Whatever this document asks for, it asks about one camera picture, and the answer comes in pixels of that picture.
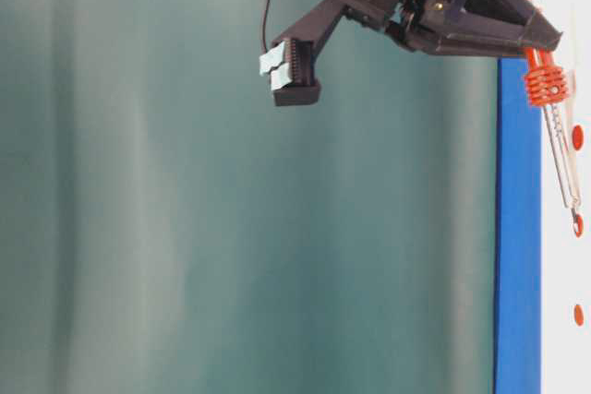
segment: blue edge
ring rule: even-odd
[[[523,60],[499,61],[495,392],[541,392],[541,125]]]

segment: black cable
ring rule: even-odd
[[[267,18],[269,17],[269,7],[271,6],[271,0],[265,0],[265,9],[262,13],[262,24],[260,27],[260,43],[263,53],[267,53]]]

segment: teal fabric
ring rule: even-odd
[[[0,7],[0,392],[492,392],[494,61],[344,22],[276,109],[261,0]]]

